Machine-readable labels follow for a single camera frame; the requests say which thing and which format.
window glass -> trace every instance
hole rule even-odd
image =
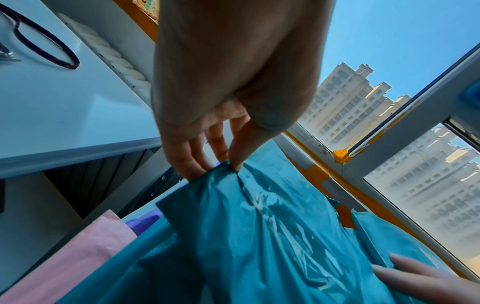
[[[314,135],[343,109],[348,111],[342,114],[346,118],[357,110],[371,111],[369,107],[373,112],[335,143],[328,134],[317,136],[330,150],[348,149],[362,140],[480,42],[480,31],[469,30],[480,29],[480,1],[419,1],[414,9],[412,5],[336,2],[316,91],[331,102],[310,123],[299,123]]]
[[[480,274],[480,153],[443,125],[408,148],[365,180]]]

hand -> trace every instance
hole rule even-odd
[[[193,180],[242,163],[289,128],[317,88],[334,0],[165,0],[152,109],[170,164]],[[230,120],[233,142],[223,136]]]
[[[440,271],[409,257],[390,254],[399,269],[373,265],[377,277],[390,287],[428,303],[480,303],[480,285]]]

white desk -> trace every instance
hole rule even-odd
[[[0,0],[38,23],[79,57],[54,65],[13,35],[0,14],[0,41],[21,62],[0,62],[0,179],[160,145],[150,108],[39,0]],[[69,61],[40,33],[22,33]]]

eyeglasses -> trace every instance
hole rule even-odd
[[[13,29],[13,34],[15,37],[22,42],[26,47],[30,50],[34,51],[38,55],[42,56],[43,58],[47,59],[48,61],[59,65],[61,67],[75,70],[80,65],[79,58],[75,55],[75,53],[60,39],[58,39],[55,35],[44,29],[43,27],[39,26],[37,23],[33,22],[32,20],[28,19],[27,17],[23,16],[22,14],[10,9],[9,7],[0,4],[0,12],[4,13],[5,15],[9,16],[15,22],[15,28]],[[45,37],[52,40],[56,45],[58,45],[72,60],[73,63],[68,63],[57,57],[47,53],[46,51],[42,50],[40,47],[32,43],[28,40],[19,30],[20,24],[24,23],[31,28],[34,28],[39,33],[43,34]],[[2,43],[0,43],[0,61],[20,61],[19,59],[14,58],[13,53]]]

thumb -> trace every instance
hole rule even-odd
[[[246,161],[252,153],[281,132],[282,131],[264,129],[257,126],[252,120],[249,120],[234,136],[230,144],[228,155],[232,169],[239,172],[244,161]]]

